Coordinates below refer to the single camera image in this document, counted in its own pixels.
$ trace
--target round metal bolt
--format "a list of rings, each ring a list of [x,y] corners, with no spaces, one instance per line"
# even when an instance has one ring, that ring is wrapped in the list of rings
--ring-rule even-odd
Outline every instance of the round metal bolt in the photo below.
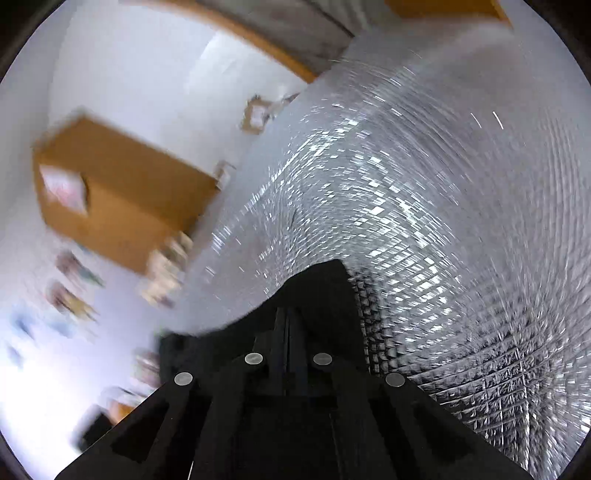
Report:
[[[402,375],[397,374],[396,372],[386,375],[386,383],[390,385],[390,387],[402,387],[405,380],[406,379]]]
[[[180,372],[174,377],[174,383],[184,387],[185,385],[189,385],[193,381],[193,376],[189,372]]]
[[[244,357],[244,361],[248,365],[258,365],[262,362],[262,355],[260,353],[249,353],[246,357]]]
[[[315,354],[314,363],[316,365],[330,365],[332,363],[332,357],[328,353],[320,352]]]

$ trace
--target bubble wrap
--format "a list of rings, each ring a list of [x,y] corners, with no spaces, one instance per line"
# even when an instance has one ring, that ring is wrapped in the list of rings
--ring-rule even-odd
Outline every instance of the bubble wrap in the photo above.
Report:
[[[557,78],[500,24],[357,38],[224,192],[199,318],[340,258],[375,372],[556,478],[591,417],[591,97]]]

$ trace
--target brown box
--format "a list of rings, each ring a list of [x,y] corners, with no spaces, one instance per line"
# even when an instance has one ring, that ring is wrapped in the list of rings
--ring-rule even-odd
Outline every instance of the brown box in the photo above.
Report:
[[[48,199],[41,165],[82,176],[87,215]],[[213,177],[86,117],[39,145],[33,170],[47,225],[140,274],[150,252],[189,231],[217,193]]]

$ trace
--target plastic sheet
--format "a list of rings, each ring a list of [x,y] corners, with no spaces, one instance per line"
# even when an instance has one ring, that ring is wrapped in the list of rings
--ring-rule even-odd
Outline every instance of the plastic sheet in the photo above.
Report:
[[[556,478],[591,418],[591,96],[557,78],[500,24],[362,35],[246,156],[186,300],[230,321],[341,258],[376,373]]]

